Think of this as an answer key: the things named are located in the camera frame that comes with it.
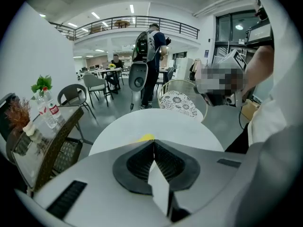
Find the sneaker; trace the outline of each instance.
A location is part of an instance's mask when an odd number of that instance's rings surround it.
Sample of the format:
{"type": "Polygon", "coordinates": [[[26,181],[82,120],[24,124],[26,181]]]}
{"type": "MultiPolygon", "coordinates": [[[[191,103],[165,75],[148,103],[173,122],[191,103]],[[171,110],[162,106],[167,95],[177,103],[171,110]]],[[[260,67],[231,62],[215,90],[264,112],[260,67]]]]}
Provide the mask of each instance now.
{"type": "Polygon", "coordinates": [[[140,106],[140,110],[141,109],[149,109],[149,108],[152,108],[152,106],[151,105],[147,105],[147,106],[141,105],[140,106]]]}

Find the glass table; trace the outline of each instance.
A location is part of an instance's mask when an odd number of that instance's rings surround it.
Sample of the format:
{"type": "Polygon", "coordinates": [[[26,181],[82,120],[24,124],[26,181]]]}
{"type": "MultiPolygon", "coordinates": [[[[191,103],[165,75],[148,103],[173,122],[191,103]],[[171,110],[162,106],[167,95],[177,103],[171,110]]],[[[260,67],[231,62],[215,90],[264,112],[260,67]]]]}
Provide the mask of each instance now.
{"type": "Polygon", "coordinates": [[[50,129],[41,116],[33,123],[36,131],[29,137],[22,133],[12,149],[12,156],[28,186],[28,192],[35,192],[46,184],[52,176],[75,164],[78,160],[82,142],[68,138],[73,127],[77,127],[82,141],[93,144],[83,138],[79,119],[84,112],[80,106],[60,106],[61,117],[57,125],[50,129]]]}

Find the white round table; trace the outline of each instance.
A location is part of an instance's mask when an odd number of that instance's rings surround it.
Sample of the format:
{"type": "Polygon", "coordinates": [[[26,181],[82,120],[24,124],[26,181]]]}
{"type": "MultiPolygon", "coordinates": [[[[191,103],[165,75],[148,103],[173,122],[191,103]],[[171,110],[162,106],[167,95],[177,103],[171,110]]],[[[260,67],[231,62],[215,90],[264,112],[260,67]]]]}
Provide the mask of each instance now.
{"type": "Polygon", "coordinates": [[[215,135],[195,119],[167,109],[144,109],[128,113],[107,126],[89,155],[134,143],[145,134],[153,134],[157,140],[223,151],[215,135]]]}

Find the backpack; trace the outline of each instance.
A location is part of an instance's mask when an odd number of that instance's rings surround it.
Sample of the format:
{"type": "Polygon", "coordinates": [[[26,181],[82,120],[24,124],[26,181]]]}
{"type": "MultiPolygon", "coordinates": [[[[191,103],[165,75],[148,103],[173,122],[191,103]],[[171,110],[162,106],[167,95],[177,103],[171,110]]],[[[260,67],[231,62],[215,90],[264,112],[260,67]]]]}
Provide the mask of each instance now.
{"type": "Polygon", "coordinates": [[[148,63],[153,60],[159,48],[155,49],[155,40],[153,36],[158,33],[158,31],[148,31],[142,32],[137,40],[133,51],[133,62],[141,61],[148,63]]]}

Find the dried flower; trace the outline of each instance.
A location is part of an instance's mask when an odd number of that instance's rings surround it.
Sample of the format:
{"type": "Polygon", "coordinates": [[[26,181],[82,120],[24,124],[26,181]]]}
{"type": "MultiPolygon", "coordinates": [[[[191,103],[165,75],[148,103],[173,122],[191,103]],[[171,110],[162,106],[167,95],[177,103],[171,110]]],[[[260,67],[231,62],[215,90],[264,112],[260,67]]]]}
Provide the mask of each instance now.
{"type": "Polygon", "coordinates": [[[10,102],[9,109],[5,112],[7,118],[10,121],[10,126],[14,128],[13,133],[16,131],[22,131],[30,121],[30,105],[29,101],[25,98],[20,100],[12,100],[10,102]]]}

